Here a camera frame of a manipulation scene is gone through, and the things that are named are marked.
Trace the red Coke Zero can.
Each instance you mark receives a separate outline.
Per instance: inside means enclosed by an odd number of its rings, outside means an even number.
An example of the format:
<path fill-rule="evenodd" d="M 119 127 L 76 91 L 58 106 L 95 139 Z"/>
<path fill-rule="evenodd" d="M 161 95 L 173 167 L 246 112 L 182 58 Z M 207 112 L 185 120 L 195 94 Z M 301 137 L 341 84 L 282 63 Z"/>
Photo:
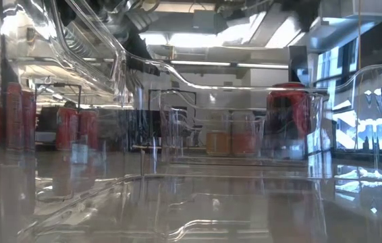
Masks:
<path fill-rule="evenodd" d="M 97 150 L 98 143 L 98 113 L 91 110 L 81 110 L 80 118 L 80 139 L 90 149 Z"/>
<path fill-rule="evenodd" d="M 272 149 L 305 151 L 310 132 L 310 109 L 305 85 L 297 82 L 276 84 L 267 96 L 265 145 Z"/>

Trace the clear plastic bin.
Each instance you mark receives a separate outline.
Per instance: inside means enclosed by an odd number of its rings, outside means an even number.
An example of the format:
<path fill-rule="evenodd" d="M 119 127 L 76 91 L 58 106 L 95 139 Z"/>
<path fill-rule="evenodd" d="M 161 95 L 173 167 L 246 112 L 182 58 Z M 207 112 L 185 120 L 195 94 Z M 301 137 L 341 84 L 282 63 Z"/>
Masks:
<path fill-rule="evenodd" d="M 174 109 L 166 122 L 165 150 L 172 162 L 233 163 L 262 158 L 265 113 L 202 109 L 188 117 Z"/>
<path fill-rule="evenodd" d="M 214 31 L 192 27 L 194 10 L 215 12 Z M 115 50 L 114 92 L 68 49 L 71 21 Z M 10 82 L 35 95 L 34 151 L 6 147 Z M 323 98 L 322 149 L 306 167 L 163 160 L 164 90 L 287 82 Z M 81 110 L 98 113 L 97 150 L 80 139 Z M 382 166 L 332 149 L 382 152 L 382 0 L 321 0 L 308 32 L 274 0 L 0 0 L 0 243 L 382 243 Z"/>
<path fill-rule="evenodd" d="M 322 149 L 323 98 L 305 88 L 164 90 L 163 160 L 306 167 Z"/>

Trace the ceiling strip light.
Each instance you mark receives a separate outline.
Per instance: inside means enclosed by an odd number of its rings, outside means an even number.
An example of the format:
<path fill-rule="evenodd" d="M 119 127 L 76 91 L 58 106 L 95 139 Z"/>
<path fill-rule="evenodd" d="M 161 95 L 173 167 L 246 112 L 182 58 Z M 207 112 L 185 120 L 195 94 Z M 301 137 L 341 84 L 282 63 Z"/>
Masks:
<path fill-rule="evenodd" d="M 287 70 L 288 65 L 269 64 L 269 63 L 237 63 L 238 68 L 252 68 L 252 69 L 272 69 L 272 70 Z"/>
<path fill-rule="evenodd" d="M 173 65 L 206 65 L 206 66 L 230 66 L 228 62 L 216 62 L 216 61 L 185 61 L 185 60 L 171 60 Z"/>

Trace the ceiling light panel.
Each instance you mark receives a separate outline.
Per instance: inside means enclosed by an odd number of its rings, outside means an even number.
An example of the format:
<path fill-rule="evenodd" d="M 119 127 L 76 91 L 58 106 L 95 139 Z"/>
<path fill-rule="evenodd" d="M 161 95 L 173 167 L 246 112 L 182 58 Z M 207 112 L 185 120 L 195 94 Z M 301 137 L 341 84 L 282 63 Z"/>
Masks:
<path fill-rule="evenodd" d="M 220 41 L 214 34 L 177 33 L 171 36 L 168 43 L 174 47 L 199 48 L 216 47 Z"/>
<path fill-rule="evenodd" d="M 168 43 L 164 34 L 141 33 L 139 36 L 147 45 L 166 45 Z"/>

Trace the grey ceiling box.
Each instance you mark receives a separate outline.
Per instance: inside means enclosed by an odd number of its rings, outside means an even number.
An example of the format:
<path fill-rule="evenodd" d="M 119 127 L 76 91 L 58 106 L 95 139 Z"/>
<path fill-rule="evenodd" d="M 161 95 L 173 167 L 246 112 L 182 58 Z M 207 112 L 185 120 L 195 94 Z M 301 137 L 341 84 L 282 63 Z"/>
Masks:
<path fill-rule="evenodd" d="M 198 30 L 214 31 L 215 12 L 209 10 L 194 10 L 192 27 Z"/>

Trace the red Fanta can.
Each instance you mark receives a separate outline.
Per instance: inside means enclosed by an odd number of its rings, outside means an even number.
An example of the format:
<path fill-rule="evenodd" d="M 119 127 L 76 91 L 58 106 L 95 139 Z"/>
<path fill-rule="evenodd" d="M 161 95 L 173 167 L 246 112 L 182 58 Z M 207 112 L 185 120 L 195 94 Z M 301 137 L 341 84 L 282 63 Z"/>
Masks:
<path fill-rule="evenodd" d="M 6 147 L 16 151 L 35 150 L 36 100 L 33 92 L 10 82 L 6 92 Z"/>

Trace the silver spiral ceiling duct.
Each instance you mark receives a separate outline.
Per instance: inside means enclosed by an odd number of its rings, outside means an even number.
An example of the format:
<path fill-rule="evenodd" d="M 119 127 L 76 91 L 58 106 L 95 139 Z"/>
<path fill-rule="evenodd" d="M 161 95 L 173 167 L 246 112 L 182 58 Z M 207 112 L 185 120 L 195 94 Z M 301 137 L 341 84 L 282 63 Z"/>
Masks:
<path fill-rule="evenodd" d="M 115 50 L 101 40 L 96 33 L 82 22 L 71 21 L 63 28 L 63 38 L 68 49 L 79 61 L 83 70 L 87 71 L 91 83 L 107 92 L 114 92 L 116 83 L 113 77 Z"/>

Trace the black table frame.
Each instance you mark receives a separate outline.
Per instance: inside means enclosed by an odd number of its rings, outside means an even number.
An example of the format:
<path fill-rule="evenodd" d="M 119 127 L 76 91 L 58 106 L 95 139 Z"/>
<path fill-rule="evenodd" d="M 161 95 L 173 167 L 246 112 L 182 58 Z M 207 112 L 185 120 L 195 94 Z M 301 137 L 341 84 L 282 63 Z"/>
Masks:
<path fill-rule="evenodd" d="M 331 157 L 339 162 L 346 162 L 352 165 L 374 165 L 382 166 L 382 152 L 377 155 L 372 151 L 354 150 L 330 150 Z"/>

